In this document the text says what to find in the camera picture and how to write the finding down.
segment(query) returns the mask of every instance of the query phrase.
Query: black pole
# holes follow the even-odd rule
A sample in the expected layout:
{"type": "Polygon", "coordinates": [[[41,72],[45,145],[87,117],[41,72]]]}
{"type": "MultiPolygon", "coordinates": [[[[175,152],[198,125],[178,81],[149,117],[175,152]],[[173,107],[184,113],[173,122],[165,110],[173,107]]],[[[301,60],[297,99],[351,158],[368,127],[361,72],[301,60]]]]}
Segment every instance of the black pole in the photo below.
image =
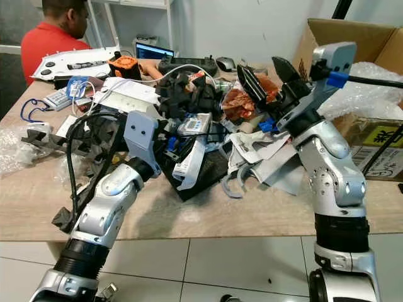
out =
{"type": "Polygon", "coordinates": [[[332,19],[344,19],[353,0],[339,0],[333,12],[332,19]]]}

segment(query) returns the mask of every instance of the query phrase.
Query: laptop screen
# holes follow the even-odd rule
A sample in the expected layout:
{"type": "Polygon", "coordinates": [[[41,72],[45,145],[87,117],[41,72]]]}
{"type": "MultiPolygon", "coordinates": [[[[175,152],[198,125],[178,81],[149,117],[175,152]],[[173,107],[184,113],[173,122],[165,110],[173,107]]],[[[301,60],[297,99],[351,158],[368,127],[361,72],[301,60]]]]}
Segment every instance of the laptop screen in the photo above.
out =
{"type": "Polygon", "coordinates": [[[147,45],[143,43],[136,43],[136,57],[138,59],[162,59],[165,55],[174,56],[173,50],[147,45]]]}

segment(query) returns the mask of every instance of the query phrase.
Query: man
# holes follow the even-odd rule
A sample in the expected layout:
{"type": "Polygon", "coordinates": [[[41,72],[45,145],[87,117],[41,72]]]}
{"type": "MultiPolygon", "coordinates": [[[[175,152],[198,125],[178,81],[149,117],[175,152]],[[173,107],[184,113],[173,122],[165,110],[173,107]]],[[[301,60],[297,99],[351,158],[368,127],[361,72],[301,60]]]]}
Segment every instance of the man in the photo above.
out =
{"type": "Polygon", "coordinates": [[[90,49],[81,39],[87,29],[86,0],[42,0],[45,20],[29,31],[21,43],[21,61],[25,80],[40,65],[42,57],[57,52],[90,49]]]}

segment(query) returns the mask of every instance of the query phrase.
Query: red shirt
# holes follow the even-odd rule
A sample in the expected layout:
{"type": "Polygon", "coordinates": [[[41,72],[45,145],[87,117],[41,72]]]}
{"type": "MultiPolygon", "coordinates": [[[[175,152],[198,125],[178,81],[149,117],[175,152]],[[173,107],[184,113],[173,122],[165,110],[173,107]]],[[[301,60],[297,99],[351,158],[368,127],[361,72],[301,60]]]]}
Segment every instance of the red shirt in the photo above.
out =
{"type": "Polygon", "coordinates": [[[21,62],[27,84],[33,82],[30,75],[36,71],[44,56],[90,48],[88,44],[76,40],[57,26],[46,22],[39,23],[24,36],[21,43],[21,62]]]}

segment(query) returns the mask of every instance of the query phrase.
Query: blue tag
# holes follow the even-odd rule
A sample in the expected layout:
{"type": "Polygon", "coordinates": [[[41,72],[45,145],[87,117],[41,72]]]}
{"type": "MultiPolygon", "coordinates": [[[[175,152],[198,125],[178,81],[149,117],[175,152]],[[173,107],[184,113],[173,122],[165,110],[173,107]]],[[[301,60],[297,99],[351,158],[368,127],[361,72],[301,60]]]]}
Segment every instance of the blue tag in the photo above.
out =
{"type": "Polygon", "coordinates": [[[66,94],[69,99],[81,99],[84,96],[86,85],[84,82],[88,81],[87,76],[75,75],[71,77],[67,83],[66,94]]]}

